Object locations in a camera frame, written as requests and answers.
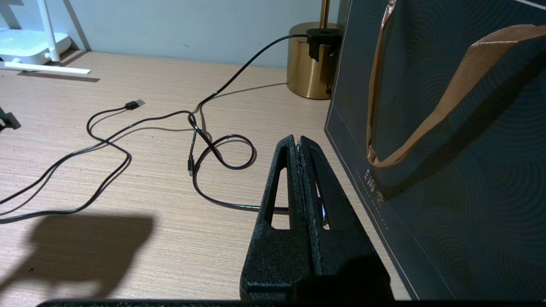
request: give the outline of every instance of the white router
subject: white router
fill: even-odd
[[[0,58],[4,61],[0,62],[0,68],[89,74],[90,69],[44,65],[49,61],[59,62],[61,60],[59,54],[68,50],[70,38],[64,33],[53,32],[45,0],[38,0],[38,8],[44,24],[44,31],[0,28]]]

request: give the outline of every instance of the bag handle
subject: bag handle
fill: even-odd
[[[383,34],[395,5],[396,0],[389,0],[389,5],[385,9],[370,76],[366,153],[370,164],[378,168],[392,166],[402,161],[427,133],[442,122],[465,99],[487,72],[511,48],[527,40],[546,38],[546,25],[515,25],[500,29],[473,43],[466,51],[446,91],[432,113],[417,127],[400,148],[391,153],[385,160],[380,161],[371,145],[371,131],[373,111],[377,99],[379,71],[382,63]]]

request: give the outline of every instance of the wooden desk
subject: wooden desk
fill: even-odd
[[[33,182],[65,154],[95,144],[85,132],[92,114],[134,99],[146,102],[97,124],[96,135],[106,137],[146,117],[194,110],[239,67],[94,52],[76,52],[65,62],[93,72],[88,78],[56,78],[0,70],[1,106],[22,124],[0,134],[2,198]],[[245,135],[258,157],[250,168],[231,171],[210,155],[199,173],[201,188],[221,200],[259,205],[277,142],[289,134],[313,139],[389,270],[395,297],[407,299],[323,132],[329,102],[298,97],[284,80],[282,69],[249,67],[206,105],[206,130],[212,137]],[[34,306],[50,298],[85,296],[239,298],[256,213],[211,204],[193,189],[186,169],[191,132],[162,130],[189,129],[186,115],[143,127],[116,142],[132,153],[133,162],[89,208],[0,225],[0,305]],[[204,147],[198,140],[196,155]],[[225,145],[221,152],[229,163],[244,162],[249,154],[240,143]],[[70,160],[17,213],[76,208],[123,159],[108,147]],[[286,180],[280,186],[277,202],[286,205]],[[1,205],[1,212],[24,200]],[[274,226],[287,228],[287,217],[275,216]]]

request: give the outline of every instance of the light blue wall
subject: light blue wall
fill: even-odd
[[[318,21],[321,0],[47,0],[55,32],[79,49],[244,63],[295,24]],[[339,0],[331,1],[336,22]],[[35,0],[0,0],[0,27],[43,29]],[[286,67],[287,42],[255,65]]]

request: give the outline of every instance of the brass cylinder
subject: brass cylinder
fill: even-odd
[[[305,34],[308,29],[319,28],[320,22],[306,22],[293,26],[289,34]],[[342,28],[329,23],[328,28]],[[330,46],[321,45],[319,61],[309,56],[309,44],[305,37],[290,38],[286,83],[297,95],[310,99],[330,99],[334,84],[337,56],[329,56]]]

